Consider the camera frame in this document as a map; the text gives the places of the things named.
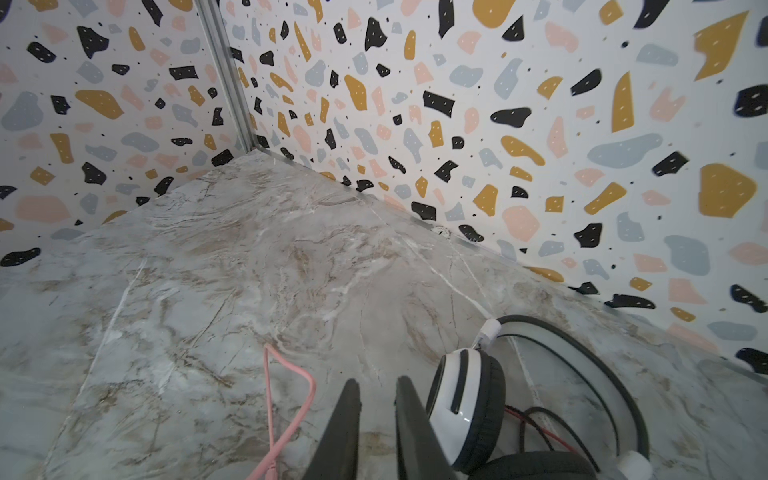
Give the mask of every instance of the headphones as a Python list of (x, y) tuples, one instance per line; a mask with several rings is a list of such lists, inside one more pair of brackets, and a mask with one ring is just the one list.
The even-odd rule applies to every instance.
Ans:
[[(543, 320), (523, 315), (486, 320), (471, 348), (458, 349), (440, 359), (429, 390), (426, 412), (443, 454), (454, 470), (469, 475), (469, 480), (596, 479), (597, 464), (581, 440), (555, 414), (551, 416), (574, 436), (589, 461), (574, 452), (525, 452), (525, 426), (521, 425), (521, 453), (488, 462), (502, 428), (505, 376), (498, 360), (485, 350), (500, 336), (531, 340), (573, 369), (598, 397), (611, 420), (618, 471), (627, 480), (648, 480), (653, 475), (648, 461), (650, 446), (645, 421), (624, 384), (599, 358), (566, 332)], [(539, 407), (531, 410), (548, 412)], [(525, 412), (518, 413), (544, 436)]]

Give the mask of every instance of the ear cup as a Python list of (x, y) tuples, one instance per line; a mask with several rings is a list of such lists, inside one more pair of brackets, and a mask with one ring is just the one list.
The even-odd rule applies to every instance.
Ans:
[(592, 465), (573, 452), (526, 452), (497, 458), (468, 480), (595, 480)]
[(469, 426), (462, 451), (453, 468), (470, 474), (483, 466), (491, 456), (504, 418), (506, 393), (504, 370), (498, 360), (479, 351), (481, 359), (480, 384), (475, 413)]

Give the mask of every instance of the marble countertop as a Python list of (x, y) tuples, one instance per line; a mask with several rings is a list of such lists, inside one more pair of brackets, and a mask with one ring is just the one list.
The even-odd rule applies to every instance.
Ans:
[[(358, 478), (396, 478), (397, 377), (423, 401), (440, 356), (468, 346), (486, 315), (510, 313), (565, 328), (625, 382), (656, 478), (768, 468), (762, 379), (254, 152), (0, 270), (0, 477), (244, 478), (269, 445), (269, 342), (318, 383), (281, 478), (301, 478), (350, 377), (362, 396)], [(536, 346), (510, 347), (493, 348), (507, 402), (560, 412), (607, 462), (612, 433), (589, 391)], [(306, 382), (270, 373), (281, 430)], [(516, 450), (514, 429), (497, 455)]]

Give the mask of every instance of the terrazzo pattern wall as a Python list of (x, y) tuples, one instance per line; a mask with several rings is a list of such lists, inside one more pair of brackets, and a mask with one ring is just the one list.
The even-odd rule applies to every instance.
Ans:
[(768, 4), (222, 0), (263, 147), (768, 373)]
[(192, 0), (0, 0), (0, 265), (242, 154)]

